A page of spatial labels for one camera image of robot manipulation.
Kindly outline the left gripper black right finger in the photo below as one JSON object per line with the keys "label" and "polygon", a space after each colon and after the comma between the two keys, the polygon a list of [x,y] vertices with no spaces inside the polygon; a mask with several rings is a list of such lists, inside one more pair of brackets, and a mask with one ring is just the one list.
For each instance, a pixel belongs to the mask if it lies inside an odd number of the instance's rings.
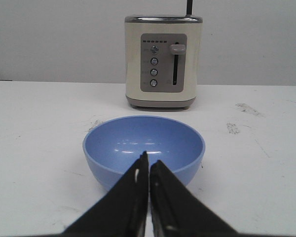
{"label": "left gripper black right finger", "polygon": [[154,236],[238,236],[235,229],[200,202],[162,161],[151,166],[149,181]]}

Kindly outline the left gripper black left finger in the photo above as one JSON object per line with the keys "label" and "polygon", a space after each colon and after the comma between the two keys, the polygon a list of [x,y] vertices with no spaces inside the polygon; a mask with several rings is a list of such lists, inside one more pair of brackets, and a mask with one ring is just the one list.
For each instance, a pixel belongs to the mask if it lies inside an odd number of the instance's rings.
{"label": "left gripper black left finger", "polygon": [[144,151],[108,193],[67,227],[63,237],[143,237],[148,211]]}

